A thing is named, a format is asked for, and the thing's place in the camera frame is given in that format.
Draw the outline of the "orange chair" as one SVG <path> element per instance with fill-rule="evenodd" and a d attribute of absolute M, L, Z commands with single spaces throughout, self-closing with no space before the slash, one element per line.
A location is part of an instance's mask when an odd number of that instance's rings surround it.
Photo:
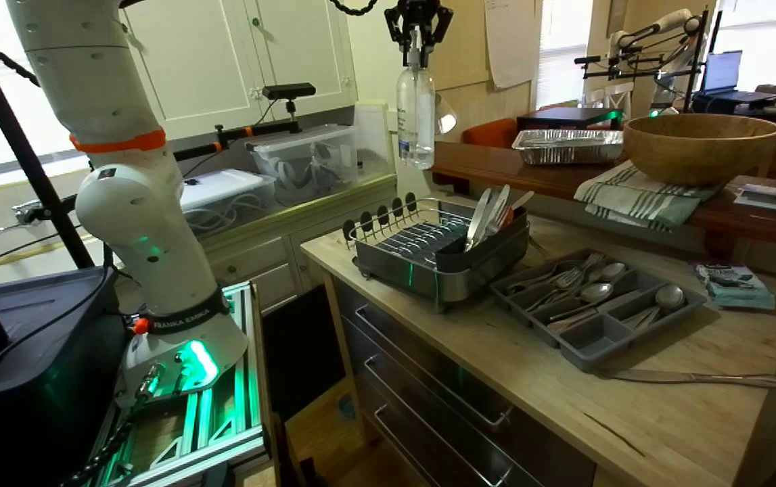
<path fill-rule="evenodd" d="M 514 118 L 489 121 L 477 124 L 462 132 L 461 142 L 478 147 L 511 148 L 518 134 L 517 120 Z"/>

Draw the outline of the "clear bin with white lid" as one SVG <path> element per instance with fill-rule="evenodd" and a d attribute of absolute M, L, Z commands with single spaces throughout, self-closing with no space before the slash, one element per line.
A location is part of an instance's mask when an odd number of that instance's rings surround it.
<path fill-rule="evenodd" d="M 216 170 L 185 180 L 181 209 L 196 237 L 221 233 L 274 212 L 275 179 L 245 170 Z"/>

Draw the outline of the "heap of forks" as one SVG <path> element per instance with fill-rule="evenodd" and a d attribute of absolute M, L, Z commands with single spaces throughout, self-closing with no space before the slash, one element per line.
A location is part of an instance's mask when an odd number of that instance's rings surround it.
<path fill-rule="evenodd" d="M 540 284 L 540 283 L 552 283 L 552 284 L 555 284 L 555 286 L 557 286 L 558 289 L 567 289 L 567 287 L 574 285 L 574 283 L 576 283 L 577 280 L 582 278 L 583 275 L 585 275 L 586 271 L 588 271 L 591 267 L 595 266 L 596 264 L 600 263 L 603 259 L 604 259 L 604 255 L 601 253 L 591 254 L 583 263 L 580 263 L 579 265 L 574 266 L 571 269 L 566 269 L 566 271 L 557 273 L 557 269 L 554 268 L 552 275 L 543 275 L 542 277 L 537 277 L 535 279 L 530 279 L 526 281 L 521 281 L 520 283 L 511 284 L 505 290 L 505 293 L 509 296 L 515 295 L 526 289 L 530 289 L 530 287 L 533 285 Z"/>

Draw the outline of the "black stand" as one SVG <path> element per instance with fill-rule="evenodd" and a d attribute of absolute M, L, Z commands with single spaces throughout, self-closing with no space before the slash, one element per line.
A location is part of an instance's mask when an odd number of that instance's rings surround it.
<path fill-rule="evenodd" d="M 61 202 L 59 194 L 55 191 L 53 183 L 45 174 L 39 157 L 33 151 L 26 133 L 22 130 L 16 114 L 14 114 L 6 95 L 0 86 L 0 130 L 7 144 L 14 153 L 20 169 L 26 175 L 29 185 L 39 198 L 47 216 L 50 216 L 58 237 L 71 256 L 77 268 L 93 267 L 94 261 L 87 247 L 81 239 L 72 220 L 67 216 L 65 206 Z"/>

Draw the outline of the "black box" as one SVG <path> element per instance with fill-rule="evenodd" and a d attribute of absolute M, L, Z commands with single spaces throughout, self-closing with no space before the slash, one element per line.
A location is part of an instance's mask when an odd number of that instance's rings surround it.
<path fill-rule="evenodd" d="M 127 340 L 110 269 L 0 284 L 0 487 L 58 487 L 88 461 Z"/>

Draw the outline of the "wooden bowl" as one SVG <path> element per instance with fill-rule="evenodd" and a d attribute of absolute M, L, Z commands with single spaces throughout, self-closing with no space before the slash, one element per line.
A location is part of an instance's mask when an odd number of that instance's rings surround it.
<path fill-rule="evenodd" d="M 623 126 L 623 152 L 648 178 L 669 185 L 722 185 L 771 162 L 776 123 L 726 114 L 659 115 Z"/>

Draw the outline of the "silver table knife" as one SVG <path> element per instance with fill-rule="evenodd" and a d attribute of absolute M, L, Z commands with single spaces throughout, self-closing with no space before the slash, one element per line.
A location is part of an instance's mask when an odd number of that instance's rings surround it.
<path fill-rule="evenodd" d="M 601 312 L 609 311 L 610 309 L 616 308 L 624 303 L 630 302 L 638 298 L 640 295 L 641 295 L 641 291 L 635 290 L 635 291 L 630 291 L 628 293 L 625 293 L 624 295 L 614 297 L 613 299 L 610 299 L 604 303 L 601 303 L 601 305 L 595 308 L 586 309 L 585 311 L 578 312 L 577 314 L 571 315 L 571 317 L 567 317 L 565 319 L 555 321 L 554 323 L 550 323 L 547 326 L 548 330 L 554 331 L 556 333 L 560 333 L 565 329 L 569 329 L 574 324 L 580 323 L 580 321 L 584 321 L 585 319 L 594 317 L 597 314 L 601 314 Z"/>

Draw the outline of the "white cabinet door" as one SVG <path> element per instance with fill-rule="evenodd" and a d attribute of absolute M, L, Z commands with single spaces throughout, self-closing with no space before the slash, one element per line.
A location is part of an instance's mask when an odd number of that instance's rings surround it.
<path fill-rule="evenodd" d="M 297 113 L 352 107 L 357 102 L 345 16 L 329 0 L 244 0 L 267 85 L 310 83 Z"/>
<path fill-rule="evenodd" d="M 141 0 L 121 11 L 154 114 L 171 141 L 261 117 L 262 70 L 244 0 Z"/>

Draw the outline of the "aluminium foil tray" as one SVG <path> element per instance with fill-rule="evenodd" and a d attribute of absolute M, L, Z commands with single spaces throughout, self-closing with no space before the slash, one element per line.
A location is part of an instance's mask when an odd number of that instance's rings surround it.
<path fill-rule="evenodd" d="M 511 146 L 526 164 L 609 164 L 622 154 L 623 132 L 535 129 L 518 133 Z"/>

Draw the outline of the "bundle of cutlery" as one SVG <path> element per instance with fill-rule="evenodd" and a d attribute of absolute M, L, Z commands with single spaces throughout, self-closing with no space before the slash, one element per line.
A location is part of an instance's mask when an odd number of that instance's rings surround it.
<path fill-rule="evenodd" d="M 499 190 L 487 189 L 478 198 L 478 203 L 468 225 L 465 239 L 465 252 L 482 244 L 486 238 L 495 235 L 502 228 L 511 224 L 514 214 L 535 194 L 535 191 L 527 191 L 513 204 L 509 203 L 511 186 L 503 185 Z"/>

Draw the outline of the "grey cutlery tray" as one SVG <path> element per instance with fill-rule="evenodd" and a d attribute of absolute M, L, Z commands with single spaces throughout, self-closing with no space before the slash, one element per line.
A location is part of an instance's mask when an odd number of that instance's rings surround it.
<path fill-rule="evenodd" d="M 594 253 L 601 252 L 595 252 L 592 249 L 573 252 L 561 256 L 561 258 L 551 259 L 536 267 L 522 269 L 507 277 L 496 280 L 490 285 L 493 293 L 509 312 L 512 312 L 515 317 L 519 318 L 521 323 L 529 326 L 547 345 L 560 349 L 563 357 L 583 372 L 589 372 L 601 366 L 608 358 L 616 357 L 639 340 L 647 339 L 647 337 L 655 336 L 658 333 L 683 324 L 688 318 L 693 316 L 696 309 L 706 302 L 706 297 L 687 289 L 687 287 L 681 287 L 685 291 L 687 301 L 679 310 L 659 318 L 647 329 L 629 329 L 626 326 L 625 320 L 636 314 L 636 312 L 651 307 L 654 304 L 656 292 L 661 287 L 671 283 L 657 277 L 657 275 L 644 271 L 644 269 L 634 267 L 620 258 L 612 258 L 612 256 L 604 253 L 601 253 L 604 255 L 604 259 L 592 268 L 611 262 L 622 262 L 626 265 L 626 271 L 611 281 L 614 284 L 614 292 L 601 303 L 630 291 L 639 290 L 641 295 L 609 311 L 601 312 L 601 314 L 580 321 L 580 323 L 576 323 L 560 333 L 548 330 L 547 326 L 567 317 L 551 320 L 551 316 L 576 307 L 580 305 L 580 302 L 570 300 L 540 309 L 539 311 L 536 311 L 536 309 L 542 304 L 555 301 L 555 299 L 571 292 L 571 290 L 558 289 L 552 283 L 540 283 L 515 295 L 509 296 L 505 293 L 505 290 L 511 284 L 535 279 L 543 275 L 552 275 L 554 268 L 557 269 L 557 273 L 566 271 L 566 269 L 571 269 L 583 263 L 588 256 Z M 582 289 L 584 286 L 584 283 L 577 283 L 576 289 L 573 291 Z"/>

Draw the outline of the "paper sheet on wall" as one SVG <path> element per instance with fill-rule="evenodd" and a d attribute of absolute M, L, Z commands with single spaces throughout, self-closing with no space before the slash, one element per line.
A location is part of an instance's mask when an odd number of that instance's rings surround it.
<path fill-rule="evenodd" d="M 537 74 L 542 0 L 484 0 L 488 65 L 498 90 Z"/>

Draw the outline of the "clear soap bottle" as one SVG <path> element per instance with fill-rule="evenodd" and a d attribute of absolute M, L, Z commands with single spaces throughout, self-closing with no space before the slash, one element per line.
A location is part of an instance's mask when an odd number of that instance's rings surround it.
<path fill-rule="evenodd" d="M 426 50 L 421 29 L 411 31 L 407 67 L 397 84 L 398 156 L 406 166 L 427 170 L 434 165 L 435 88 L 433 78 L 423 66 Z"/>

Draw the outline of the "tall clear plastic container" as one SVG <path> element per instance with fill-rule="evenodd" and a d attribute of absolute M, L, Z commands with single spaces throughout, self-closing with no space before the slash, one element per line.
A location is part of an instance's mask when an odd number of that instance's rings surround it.
<path fill-rule="evenodd" d="M 385 103 L 354 106 L 358 172 L 364 180 L 396 173 L 391 114 Z"/>

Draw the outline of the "long silver knife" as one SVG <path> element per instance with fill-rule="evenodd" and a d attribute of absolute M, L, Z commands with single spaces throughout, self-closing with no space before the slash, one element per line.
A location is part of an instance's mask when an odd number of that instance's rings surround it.
<path fill-rule="evenodd" d="M 647 369 L 602 369 L 596 375 L 601 378 L 648 384 L 724 384 L 762 389 L 776 388 L 776 376 L 772 374 L 728 375 L 666 372 Z"/>

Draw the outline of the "white jointed arm on stand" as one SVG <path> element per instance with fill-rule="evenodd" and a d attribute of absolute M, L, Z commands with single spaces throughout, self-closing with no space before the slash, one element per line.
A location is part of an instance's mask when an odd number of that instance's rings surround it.
<path fill-rule="evenodd" d="M 676 102 L 687 107 L 704 67 L 710 12 L 679 9 L 633 32 L 618 30 L 608 37 L 605 55 L 573 59 L 583 78 L 609 81 L 647 78 L 654 89 L 648 115 L 678 114 Z"/>

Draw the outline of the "metal dish drying rack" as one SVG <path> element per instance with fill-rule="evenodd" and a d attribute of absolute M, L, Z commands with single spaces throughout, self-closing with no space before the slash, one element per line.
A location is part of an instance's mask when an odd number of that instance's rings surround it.
<path fill-rule="evenodd" d="M 465 252 L 476 209 L 413 192 L 342 224 L 342 238 L 363 277 L 425 297 L 444 311 L 504 274 L 526 255 L 526 207 L 495 235 Z"/>

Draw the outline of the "teal snack packet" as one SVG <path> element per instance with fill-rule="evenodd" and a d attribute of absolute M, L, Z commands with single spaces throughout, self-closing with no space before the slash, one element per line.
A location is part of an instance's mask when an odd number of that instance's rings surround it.
<path fill-rule="evenodd" d="M 729 263 L 694 263 L 696 277 L 712 302 L 721 308 L 772 311 L 776 298 L 749 268 Z"/>

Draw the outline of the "clear plastic storage bin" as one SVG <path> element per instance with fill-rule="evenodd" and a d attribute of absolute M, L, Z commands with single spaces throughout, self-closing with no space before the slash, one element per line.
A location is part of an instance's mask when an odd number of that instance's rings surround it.
<path fill-rule="evenodd" d="M 274 178 L 282 206 L 297 206 L 354 186 L 358 181 L 356 129 L 323 124 L 295 135 L 246 143 L 261 175 Z"/>

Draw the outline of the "silver spoon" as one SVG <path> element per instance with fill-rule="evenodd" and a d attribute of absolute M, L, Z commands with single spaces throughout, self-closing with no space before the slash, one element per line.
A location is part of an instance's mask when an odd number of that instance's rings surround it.
<path fill-rule="evenodd" d="M 570 315 L 576 314 L 577 312 L 586 311 L 586 309 L 595 307 L 598 305 L 598 303 L 601 303 L 610 297 L 613 292 L 614 284 L 610 283 L 610 281 L 596 281 L 595 283 L 585 285 L 582 287 L 582 289 L 571 291 L 563 296 L 560 296 L 558 299 L 555 299 L 555 301 L 542 304 L 536 309 L 536 311 L 551 307 L 557 303 L 563 303 L 570 300 L 580 302 L 580 305 L 570 308 L 564 312 L 558 312 L 556 315 L 552 315 L 550 319 L 554 320 L 560 319 L 562 317 L 569 317 Z"/>
<path fill-rule="evenodd" d="M 626 265 L 622 262 L 611 262 L 598 265 L 586 274 L 583 283 L 610 283 L 626 271 Z"/>
<path fill-rule="evenodd" d="M 661 287 L 654 296 L 654 304 L 642 309 L 625 320 L 629 329 L 647 329 L 659 318 L 665 317 L 670 312 L 679 310 L 687 301 L 685 291 L 675 284 L 667 284 Z"/>

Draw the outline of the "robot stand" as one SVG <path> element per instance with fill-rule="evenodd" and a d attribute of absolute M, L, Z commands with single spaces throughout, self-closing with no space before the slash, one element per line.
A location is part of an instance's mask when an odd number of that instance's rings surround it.
<path fill-rule="evenodd" d="M 271 465 L 261 292 L 223 290 L 237 331 L 184 333 L 152 356 L 134 338 L 80 483 L 55 487 L 233 487 Z"/>

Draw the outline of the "striped green white towel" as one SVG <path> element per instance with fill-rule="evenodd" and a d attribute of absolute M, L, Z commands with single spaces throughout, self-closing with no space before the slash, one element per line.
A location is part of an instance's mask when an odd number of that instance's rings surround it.
<path fill-rule="evenodd" d="M 721 185 L 663 184 L 626 161 L 580 184 L 574 200 L 598 218 L 670 232 L 684 225 L 700 204 L 721 189 Z"/>

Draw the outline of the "laptop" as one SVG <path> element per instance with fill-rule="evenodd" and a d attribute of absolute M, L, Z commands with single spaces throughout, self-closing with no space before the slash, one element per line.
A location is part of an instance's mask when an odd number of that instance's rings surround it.
<path fill-rule="evenodd" d="M 771 103 L 775 96 L 737 90 L 738 73 L 743 50 L 710 53 L 704 67 L 701 89 L 694 93 L 696 101 L 724 101 L 729 103 Z"/>

